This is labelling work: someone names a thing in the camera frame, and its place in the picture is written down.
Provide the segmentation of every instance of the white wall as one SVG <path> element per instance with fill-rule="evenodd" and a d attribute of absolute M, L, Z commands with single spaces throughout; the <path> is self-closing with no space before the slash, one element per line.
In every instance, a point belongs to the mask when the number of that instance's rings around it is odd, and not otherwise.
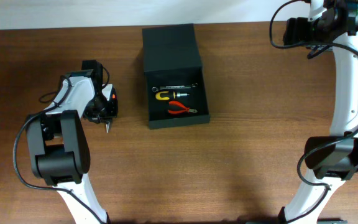
<path fill-rule="evenodd" d="M 269 21 L 288 0 L 0 0 L 0 29 Z M 277 16 L 307 17 L 297 2 Z"/>

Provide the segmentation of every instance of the red pliers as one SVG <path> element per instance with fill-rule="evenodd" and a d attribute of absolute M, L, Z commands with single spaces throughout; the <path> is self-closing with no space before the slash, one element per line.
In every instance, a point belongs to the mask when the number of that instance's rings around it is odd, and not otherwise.
<path fill-rule="evenodd" d="M 179 106 L 179 107 L 183 108 L 183 110 L 178 110 L 178 111 L 168 110 L 168 113 L 170 113 L 170 114 L 181 114 L 181 113 L 185 113 L 185 112 L 187 112 L 187 113 L 197 113 L 196 109 L 188 108 L 185 105 L 183 105 L 180 102 L 177 102 L 175 100 L 170 101 L 169 105 L 175 105 L 175 106 Z"/>

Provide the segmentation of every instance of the screwdriver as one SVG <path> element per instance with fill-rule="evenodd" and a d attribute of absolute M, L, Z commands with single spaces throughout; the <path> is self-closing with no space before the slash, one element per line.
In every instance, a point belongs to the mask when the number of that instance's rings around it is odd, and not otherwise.
<path fill-rule="evenodd" d="M 180 93 L 175 91 L 161 91 L 155 94 L 155 98 L 158 100 L 173 100 L 190 95 L 189 93 Z"/>

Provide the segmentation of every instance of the black toolbox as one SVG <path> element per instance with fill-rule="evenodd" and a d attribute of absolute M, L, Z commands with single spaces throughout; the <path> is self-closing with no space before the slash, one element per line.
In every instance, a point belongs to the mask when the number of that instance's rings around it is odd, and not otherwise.
<path fill-rule="evenodd" d="M 193 24 L 146 28 L 143 33 L 144 73 L 149 102 L 149 128 L 169 128 L 210 121 L 203 64 L 198 52 Z M 177 98 L 197 113 L 170 114 L 168 109 L 181 110 L 167 101 L 157 100 L 153 87 L 193 85 L 188 89 L 177 89 L 190 96 Z"/>

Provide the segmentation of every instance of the wooden table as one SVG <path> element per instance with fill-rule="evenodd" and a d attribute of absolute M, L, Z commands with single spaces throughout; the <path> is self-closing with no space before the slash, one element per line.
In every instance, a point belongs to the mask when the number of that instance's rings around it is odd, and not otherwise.
<path fill-rule="evenodd" d="M 142 27 L 0 31 L 0 223 L 73 223 L 55 192 L 24 187 L 12 167 L 14 137 L 60 75 L 97 59 L 119 96 L 112 131 L 83 121 L 89 176 L 113 221 L 191 222 L 277 216 L 300 184 L 296 163 L 311 136 L 329 134 L 332 53 L 270 46 L 268 24 L 195 25 L 211 123 L 149 130 Z M 278 23 L 277 40 L 285 25 Z M 31 183 L 25 135 L 19 168 Z M 358 175 L 321 214 L 358 223 Z"/>

